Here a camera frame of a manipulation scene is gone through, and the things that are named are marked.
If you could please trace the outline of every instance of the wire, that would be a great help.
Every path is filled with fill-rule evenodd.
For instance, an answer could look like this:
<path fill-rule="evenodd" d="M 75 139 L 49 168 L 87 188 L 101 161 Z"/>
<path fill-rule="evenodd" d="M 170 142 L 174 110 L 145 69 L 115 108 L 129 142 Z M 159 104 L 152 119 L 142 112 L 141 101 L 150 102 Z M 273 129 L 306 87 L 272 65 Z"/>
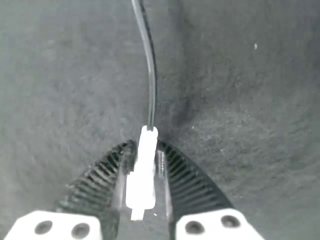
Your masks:
<path fill-rule="evenodd" d="M 143 0 L 132 0 L 135 18 L 138 24 L 140 35 L 143 42 L 146 63 L 148 67 L 149 81 L 149 107 L 147 130 L 152 131 L 155 125 L 156 98 L 157 98 L 157 66 L 155 58 L 154 44 L 151 37 L 146 10 Z"/>

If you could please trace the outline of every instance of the textured background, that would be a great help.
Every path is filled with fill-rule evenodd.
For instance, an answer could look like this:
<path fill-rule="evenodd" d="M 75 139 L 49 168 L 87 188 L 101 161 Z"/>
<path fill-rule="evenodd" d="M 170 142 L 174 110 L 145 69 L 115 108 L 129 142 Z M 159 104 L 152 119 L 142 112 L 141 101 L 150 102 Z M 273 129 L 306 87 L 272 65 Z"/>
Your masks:
<path fill-rule="evenodd" d="M 145 4 L 162 138 L 267 239 L 319 239 L 320 1 Z M 1 0 L 1 238 L 110 147 L 139 137 L 147 90 L 129 0 Z M 154 211 L 135 224 L 124 214 L 119 239 L 166 239 Z"/>

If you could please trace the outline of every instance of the gray fabric surface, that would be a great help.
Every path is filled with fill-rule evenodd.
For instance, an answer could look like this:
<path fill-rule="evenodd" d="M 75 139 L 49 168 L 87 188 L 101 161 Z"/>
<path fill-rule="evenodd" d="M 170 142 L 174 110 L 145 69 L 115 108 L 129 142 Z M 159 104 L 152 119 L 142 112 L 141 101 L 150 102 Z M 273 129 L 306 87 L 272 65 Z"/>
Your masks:
<path fill-rule="evenodd" d="M 145 4 L 160 136 L 266 239 L 318 239 L 320 1 Z M 1 1 L 1 238 L 110 147 L 139 137 L 146 76 L 129 0 Z M 119 239 L 166 239 L 158 207 L 143 223 L 125 212 Z"/>

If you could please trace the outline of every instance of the cable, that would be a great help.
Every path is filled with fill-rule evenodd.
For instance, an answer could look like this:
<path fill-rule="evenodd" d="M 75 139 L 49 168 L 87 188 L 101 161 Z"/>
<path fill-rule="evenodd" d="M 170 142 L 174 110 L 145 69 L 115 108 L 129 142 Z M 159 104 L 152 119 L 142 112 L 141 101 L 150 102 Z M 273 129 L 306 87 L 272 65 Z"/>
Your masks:
<path fill-rule="evenodd" d="M 148 67 L 149 81 L 149 108 L 147 130 L 152 131 L 155 125 L 156 98 L 157 98 L 157 66 L 155 58 L 154 44 L 151 37 L 146 10 L 143 0 L 132 0 L 135 18 L 138 24 L 143 42 L 146 63 Z"/>

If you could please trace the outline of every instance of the mounting hole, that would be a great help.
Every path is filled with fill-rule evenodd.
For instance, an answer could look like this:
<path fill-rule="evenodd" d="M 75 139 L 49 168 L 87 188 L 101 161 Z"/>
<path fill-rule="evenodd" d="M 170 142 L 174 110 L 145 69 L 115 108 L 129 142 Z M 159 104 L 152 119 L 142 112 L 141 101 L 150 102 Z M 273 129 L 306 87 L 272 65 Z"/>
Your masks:
<path fill-rule="evenodd" d="M 226 215 L 221 218 L 221 222 L 226 228 L 237 228 L 240 226 L 239 220 L 231 215 Z"/>
<path fill-rule="evenodd" d="M 34 229 L 35 234 L 42 235 L 46 234 L 52 228 L 52 221 L 42 221 Z"/>
<path fill-rule="evenodd" d="M 205 231 L 204 226 L 198 221 L 190 221 L 185 225 L 185 231 L 188 234 L 202 234 Z"/>
<path fill-rule="evenodd" d="M 79 223 L 75 225 L 71 231 L 74 239 L 84 239 L 90 232 L 90 226 L 87 223 Z"/>

